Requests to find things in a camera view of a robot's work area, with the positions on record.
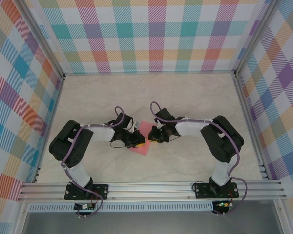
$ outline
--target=aluminum rail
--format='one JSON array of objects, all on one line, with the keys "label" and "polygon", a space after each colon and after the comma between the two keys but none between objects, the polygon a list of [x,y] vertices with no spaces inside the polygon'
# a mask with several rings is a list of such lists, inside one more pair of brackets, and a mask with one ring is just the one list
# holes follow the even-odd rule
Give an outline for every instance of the aluminum rail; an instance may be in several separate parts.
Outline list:
[{"label": "aluminum rail", "polygon": [[[243,182],[237,183],[240,200],[245,192]],[[145,202],[145,201],[219,201],[223,199],[196,199],[192,190],[193,182],[144,182],[109,183],[108,198],[104,202]],[[286,199],[283,186],[278,180],[247,181],[246,200]],[[27,183],[23,185],[19,202],[70,202],[64,200],[66,183]],[[72,200],[71,202],[90,202]]]}]

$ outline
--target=cable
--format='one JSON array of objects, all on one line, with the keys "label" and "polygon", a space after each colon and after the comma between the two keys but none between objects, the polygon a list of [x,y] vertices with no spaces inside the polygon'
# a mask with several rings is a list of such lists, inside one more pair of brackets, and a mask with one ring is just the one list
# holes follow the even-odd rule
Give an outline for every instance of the cable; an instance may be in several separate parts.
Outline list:
[{"label": "cable", "polygon": [[230,191],[230,190],[228,190],[228,192],[230,193],[230,195],[231,195],[231,202],[230,203],[232,203],[233,204],[233,194],[232,194],[232,192]]},{"label": "cable", "polygon": [[[95,191],[95,192],[97,192],[97,191]],[[96,205],[96,204],[97,204],[97,202],[98,202],[98,197],[97,197],[97,199],[96,199],[96,203],[94,203],[94,205]]]},{"label": "cable", "polygon": [[[180,136],[179,136],[179,137],[176,137],[176,138],[174,138],[173,140],[175,140],[175,139],[178,139],[178,138],[180,138]],[[171,142],[171,141],[173,141],[173,140],[170,140],[169,142]]]},{"label": "cable", "polygon": [[110,147],[112,147],[112,148],[118,148],[118,147],[116,147],[116,146],[112,146],[112,143],[113,143],[113,142],[110,143]]},{"label": "cable", "polygon": [[74,148],[74,145],[75,145],[75,143],[76,143],[76,140],[77,140],[77,138],[78,138],[80,132],[81,132],[83,129],[85,129],[85,128],[89,128],[89,127],[102,127],[102,128],[105,128],[105,127],[106,127],[106,128],[113,128],[113,127],[116,127],[116,126],[120,125],[120,124],[123,122],[124,117],[125,117],[124,110],[123,110],[120,106],[116,106],[115,109],[114,109],[114,111],[115,111],[116,114],[117,114],[117,111],[116,111],[117,109],[120,109],[120,110],[122,111],[122,113],[123,113],[122,119],[121,119],[121,121],[119,121],[118,123],[113,124],[113,125],[90,124],[90,125],[85,125],[85,126],[81,127],[81,128],[77,131],[77,133],[76,133],[76,135],[75,135],[75,137],[74,137],[74,140],[73,140],[73,142],[72,142],[72,144],[71,144],[71,146],[70,146],[70,148],[69,148],[67,154],[65,155],[64,159],[63,159],[62,162],[61,162],[61,167],[64,168],[64,171],[65,171],[67,177],[70,179],[70,181],[71,181],[72,184],[74,184],[74,185],[75,185],[76,187],[78,187],[79,189],[82,189],[82,190],[84,190],[84,191],[86,191],[86,192],[88,192],[88,193],[94,194],[96,197],[98,197],[98,198],[101,200],[101,203],[100,203],[99,207],[98,207],[96,210],[94,210],[94,211],[93,211],[91,214],[89,214],[89,215],[81,215],[81,214],[79,213],[79,210],[78,210],[78,211],[77,211],[77,214],[79,215],[78,218],[80,218],[80,217],[82,217],[82,218],[86,218],[86,217],[91,217],[91,216],[93,216],[96,212],[98,212],[99,209],[101,209],[101,207],[102,207],[102,205],[103,205],[103,198],[101,197],[100,194],[98,194],[98,193],[96,193],[96,192],[94,192],[94,191],[91,191],[91,190],[89,190],[89,189],[86,189],[86,188],[80,186],[78,183],[76,183],[76,182],[73,180],[72,176],[71,176],[71,175],[69,174],[69,172],[67,171],[67,167],[66,167],[66,165],[65,165],[65,162],[66,162],[66,160],[68,159],[68,157],[70,156],[70,154],[71,154],[71,152],[72,152],[72,150],[73,150],[73,148]]},{"label": "cable", "polygon": [[[240,152],[239,152],[239,149],[238,147],[236,146],[236,144],[234,143],[233,139],[230,137],[230,135],[222,128],[220,127],[218,124],[212,122],[212,121],[209,121],[209,120],[202,120],[202,119],[181,119],[181,120],[165,120],[165,119],[162,119],[162,118],[159,118],[155,112],[153,111],[153,108],[152,108],[152,105],[153,104],[156,104],[157,107],[161,110],[161,106],[153,101],[151,102],[150,104],[150,110],[152,112],[152,114],[160,121],[162,122],[166,122],[166,123],[177,123],[177,122],[197,122],[197,123],[208,123],[208,124],[211,124],[213,126],[215,126],[216,128],[218,128],[220,131],[222,131],[223,134],[225,134],[225,136],[228,138],[228,140],[231,142],[232,146],[234,147],[234,150],[236,152],[236,155],[237,155],[237,161],[236,163],[234,164],[234,166],[230,169],[230,171],[228,172],[228,175],[231,176],[231,172],[237,167],[237,165],[239,164],[240,162]],[[236,179],[236,180],[241,180],[244,184],[245,184],[245,193],[241,199],[241,202],[231,211],[228,211],[227,214],[229,213],[233,213],[237,210],[237,208],[243,203],[243,201],[245,200],[245,197],[247,195],[247,192],[248,192],[248,185],[246,183],[246,181],[244,179],[241,179],[241,178],[236,178],[236,177],[232,177],[232,179]]]},{"label": "cable", "polygon": [[192,190],[195,192],[195,190],[194,190],[194,186],[195,186],[195,184],[197,183],[197,182],[201,182],[201,183],[204,183],[203,181],[196,181],[196,182],[194,182],[193,184],[192,184]]}]

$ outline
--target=black mounting plate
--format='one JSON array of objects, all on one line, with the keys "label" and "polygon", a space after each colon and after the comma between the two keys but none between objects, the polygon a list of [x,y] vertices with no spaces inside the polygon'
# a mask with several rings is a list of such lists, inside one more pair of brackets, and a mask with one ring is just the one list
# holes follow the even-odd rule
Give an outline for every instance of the black mounting plate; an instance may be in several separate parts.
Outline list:
[{"label": "black mounting plate", "polygon": [[[93,184],[91,190],[101,195],[103,200],[107,199],[108,184]],[[79,189],[72,183],[67,184],[64,200],[91,200],[91,199],[92,199],[91,193],[87,193],[84,190]]]},{"label": "black mounting plate", "polygon": [[223,191],[219,196],[215,196],[215,194],[210,190],[209,183],[195,183],[193,185],[193,189],[195,191],[196,199],[231,198],[231,194],[228,191],[232,192],[233,198],[239,197],[239,191],[236,183],[230,183],[228,188],[225,191]]}]

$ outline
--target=plaid backdrop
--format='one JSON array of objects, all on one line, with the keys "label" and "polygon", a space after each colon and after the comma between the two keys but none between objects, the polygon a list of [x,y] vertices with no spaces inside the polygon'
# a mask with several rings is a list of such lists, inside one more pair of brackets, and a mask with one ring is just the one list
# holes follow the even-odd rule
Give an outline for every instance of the plaid backdrop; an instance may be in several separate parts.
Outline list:
[{"label": "plaid backdrop", "polygon": [[282,1],[241,75],[265,158],[293,212],[293,0]]},{"label": "plaid backdrop", "polygon": [[245,42],[243,44],[243,47],[242,47],[242,49],[241,49],[241,51],[239,53],[239,56],[238,56],[237,60],[235,61],[235,64],[233,66],[233,70],[236,70],[236,68],[237,68],[242,56],[244,55],[244,52],[245,52],[247,46],[249,45],[250,41],[252,40],[252,38],[254,36],[254,32],[256,31],[257,27],[259,26],[260,21],[262,20],[263,16],[265,15],[265,12],[266,12],[270,2],[271,2],[271,0],[265,0],[265,2],[263,4],[263,6],[262,6],[257,18],[256,18],[256,20],[255,20],[255,22],[253,24],[253,27],[250,30],[250,32],[249,32],[249,34],[248,34],[248,36],[247,36],[247,38],[246,38],[246,40],[245,40]]},{"label": "plaid backdrop", "polygon": [[63,69],[97,73],[231,70],[264,0],[26,2]]},{"label": "plaid backdrop", "polygon": [[0,234],[31,182],[59,85],[12,0],[0,0]]}]

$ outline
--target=marble surface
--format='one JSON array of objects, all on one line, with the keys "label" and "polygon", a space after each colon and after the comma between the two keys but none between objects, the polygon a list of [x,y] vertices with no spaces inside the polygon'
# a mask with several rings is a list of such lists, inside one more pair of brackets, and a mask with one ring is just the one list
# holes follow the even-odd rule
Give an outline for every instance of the marble surface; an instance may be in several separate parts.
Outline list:
[{"label": "marble surface", "polygon": [[[239,100],[230,74],[96,75],[67,77],[48,145],[67,121],[92,124],[116,118],[121,106],[136,121],[154,122],[151,101],[175,117],[209,119],[225,116],[245,140],[241,161],[232,175],[261,179]],[[170,143],[152,143],[146,156],[109,142],[88,146],[84,166],[96,182],[208,180],[215,159],[203,138],[183,136]],[[38,182],[67,182],[60,162],[46,151]]]}]

